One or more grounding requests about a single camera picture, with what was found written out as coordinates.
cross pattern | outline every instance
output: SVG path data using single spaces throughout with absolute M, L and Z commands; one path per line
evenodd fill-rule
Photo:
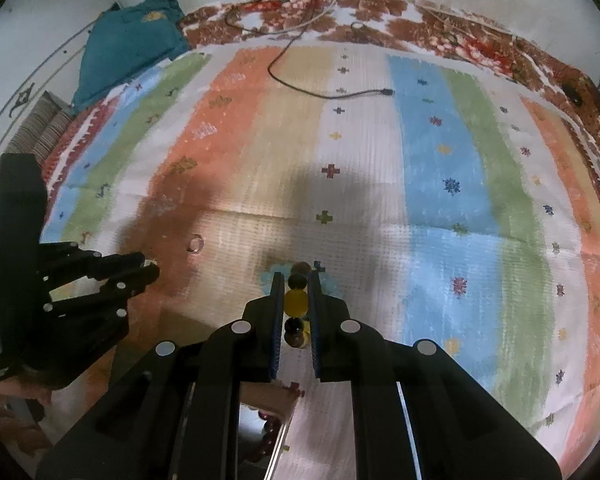
M 322 210 L 322 214 L 316 215 L 315 219 L 323 225 L 327 225 L 329 222 L 333 222 L 333 216 L 329 214 L 326 209 Z
M 327 174 L 327 178 L 333 178 L 333 175 L 340 174 L 340 168 L 336 168 L 334 164 L 329 164 L 328 167 L 322 168 L 322 172 Z

striped cushion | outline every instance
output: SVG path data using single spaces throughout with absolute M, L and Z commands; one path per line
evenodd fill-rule
M 54 118 L 51 119 L 51 122 L 46 126 L 30 152 L 36 156 L 38 164 L 42 165 L 46 158 L 51 154 L 60 140 L 60 137 L 62 137 L 62 134 L 69 127 L 71 121 L 71 115 L 64 110 L 58 110 L 54 115 Z
M 47 127 L 58 117 L 55 124 L 47 131 Z M 38 163 L 51 153 L 54 143 L 58 142 L 59 136 L 68 124 L 65 122 L 68 115 L 61 112 L 60 106 L 52 99 L 48 92 L 44 92 L 31 112 L 18 128 L 13 139 L 8 143 L 3 153 L 33 153 Z

floral pattern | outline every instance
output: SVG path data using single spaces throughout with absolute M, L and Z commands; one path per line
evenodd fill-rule
M 454 278 L 452 287 L 454 290 L 454 294 L 458 298 L 461 298 L 466 294 L 466 279 L 462 278 L 461 276 Z
M 461 342 L 456 337 L 451 337 L 445 341 L 445 352 L 451 357 L 455 357 L 460 352 Z
M 460 183 L 457 180 L 448 178 L 446 180 L 443 180 L 443 182 L 445 183 L 445 190 L 451 193 L 451 195 L 460 193 Z
M 456 222 L 455 224 L 453 224 L 451 226 L 451 228 L 454 230 L 454 232 L 459 235 L 459 236 L 465 236 L 467 234 L 469 234 L 469 229 L 466 225 L 462 225 L 459 222 Z
M 180 160 L 174 162 L 169 167 L 169 174 L 183 173 L 192 170 L 198 163 L 189 156 L 183 155 Z

beige stripe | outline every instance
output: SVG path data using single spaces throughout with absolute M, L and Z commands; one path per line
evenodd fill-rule
M 295 86 L 324 91 L 333 54 L 330 47 L 291 48 L 274 70 Z M 324 101 L 277 83 L 267 94 L 253 123 L 253 141 L 241 155 L 242 168 L 218 209 L 298 218 Z

